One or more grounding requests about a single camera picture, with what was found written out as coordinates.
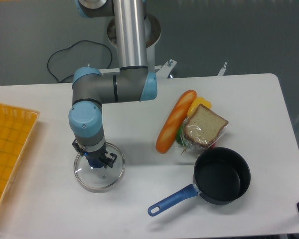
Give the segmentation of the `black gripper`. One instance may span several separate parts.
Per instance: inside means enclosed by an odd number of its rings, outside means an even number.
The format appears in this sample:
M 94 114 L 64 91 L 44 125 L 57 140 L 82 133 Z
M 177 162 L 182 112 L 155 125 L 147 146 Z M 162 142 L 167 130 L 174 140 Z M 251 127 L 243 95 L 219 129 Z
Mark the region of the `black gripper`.
M 113 168 L 118 157 L 114 153 L 108 154 L 106 150 L 98 150 L 95 152 L 84 151 L 84 147 L 80 145 L 76 139 L 72 142 L 72 146 L 80 156 L 84 156 L 87 159 L 90 167 Z

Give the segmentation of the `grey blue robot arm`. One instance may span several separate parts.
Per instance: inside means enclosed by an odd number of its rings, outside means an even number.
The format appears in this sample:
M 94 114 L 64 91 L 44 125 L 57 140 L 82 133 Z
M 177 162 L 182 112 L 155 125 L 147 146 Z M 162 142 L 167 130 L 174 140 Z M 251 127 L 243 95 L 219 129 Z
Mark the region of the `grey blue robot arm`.
M 96 68 L 75 71 L 69 125 L 75 135 L 72 145 L 92 168 L 112 167 L 117 155 L 107 152 L 102 123 L 102 105 L 148 101 L 157 97 L 156 74 L 148 69 L 144 0 L 78 0 L 80 14 L 93 18 L 113 15 L 119 73 L 102 75 Z

